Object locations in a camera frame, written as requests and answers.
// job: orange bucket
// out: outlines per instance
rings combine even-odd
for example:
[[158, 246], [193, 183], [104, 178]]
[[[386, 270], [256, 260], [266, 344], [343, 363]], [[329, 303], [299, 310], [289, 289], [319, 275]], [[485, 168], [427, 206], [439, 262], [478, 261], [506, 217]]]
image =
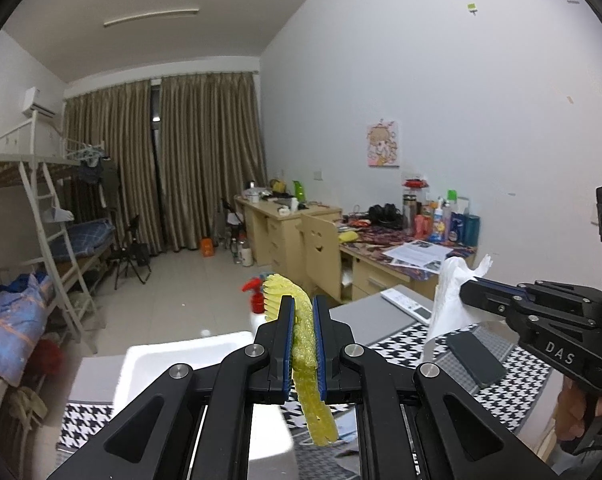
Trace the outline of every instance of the orange bucket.
[[204, 258], [208, 256], [214, 256], [214, 245], [212, 243], [212, 238], [203, 238], [201, 240], [201, 252], [203, 253]]

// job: silver screw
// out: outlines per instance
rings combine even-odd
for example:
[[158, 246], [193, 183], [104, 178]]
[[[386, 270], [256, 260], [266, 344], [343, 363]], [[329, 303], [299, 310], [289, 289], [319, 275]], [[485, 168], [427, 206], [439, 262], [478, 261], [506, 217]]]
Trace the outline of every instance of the silver screw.
[[350, 357], [359, 357], [363, 355], [364, 349], [361, 345], [351, 344], [345, 347], [345, 354]]
[[170, 377], [172, 379], [182, 379], [189, 373], [190, 373], [190, 369], [189, 369], [188, 365], [185, 365], [183, 363], [173, 365], [170, 368]]
[[252, 343], [245, 347], [245, 355], [247, 355], [247, 357], [258, 357], [263, 355], [263, 352], [265, 352], [265, 349], [258, 343]]
[[434, 363], [423, 363], [420, 366], [420, 371], [425, 377], [428, 377], [431, 379], [431, 378], [439, 375], [441, 370]]

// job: white wall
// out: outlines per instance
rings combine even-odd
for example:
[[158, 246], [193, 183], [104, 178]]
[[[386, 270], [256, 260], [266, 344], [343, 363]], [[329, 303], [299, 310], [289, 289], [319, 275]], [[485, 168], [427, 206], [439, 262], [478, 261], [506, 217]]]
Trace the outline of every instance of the white wall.
[[[161, 78], [162, 76], [190, 74], [196, 72], [252, 72], [260, 69], [258, 57], [218, 56], [161, 63], [155, 65], [128, 68], [117, 72], [105, 72], [77, 79], [68, 85], [65, 98], [92, 92], [99, 88], [119, 85], [141, 79]], [[260, 77], [254, 76], [257, 96], [260, 96]]]
[[[419, 171], [471, 198], [493, 279], [600, 286], [602, 25], [579, 1], [307, 0], [261, 57], [269, 174], [351, 210]], [[366, 167], [381, 118], [400, 170]]]
[[[0, 32], [0, 135], [25, 120], [21, 113], [23, 93], [36, 86], [47, 96], [63, 99], [65, 83], [40, 64], [5, 32]], [[0, 152], [29, 149], [29, 134], [19, 144], [0, 143]], [[56, 133], [41, 124], [36, 131], [37, 153], [52, 154], [58, 148]], [[34, 219], [22, 187], [0, 189], [0, 267], [40, 256]]]

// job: cartoon drawing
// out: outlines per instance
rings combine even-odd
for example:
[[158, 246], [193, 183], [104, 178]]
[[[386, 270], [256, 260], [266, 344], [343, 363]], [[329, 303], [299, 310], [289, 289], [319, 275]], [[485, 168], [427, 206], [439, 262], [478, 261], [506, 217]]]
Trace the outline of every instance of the cartoon drawing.
[[398, 166], [399, 137], [396, 121], [384, 122], [367, 129], [367, 165]]

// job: human hand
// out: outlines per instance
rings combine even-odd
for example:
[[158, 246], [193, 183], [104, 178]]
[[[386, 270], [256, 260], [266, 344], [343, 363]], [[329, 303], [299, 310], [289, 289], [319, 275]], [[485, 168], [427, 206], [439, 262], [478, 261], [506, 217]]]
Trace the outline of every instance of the human hand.
[[[554, 433], [559, 440], [573, 440], [585, 433], [585, 393], [571, 379], [563, 378], [563, 390], [556, 406]], [[596, 403], [595, 416], [602, 416], [602, 397]]]

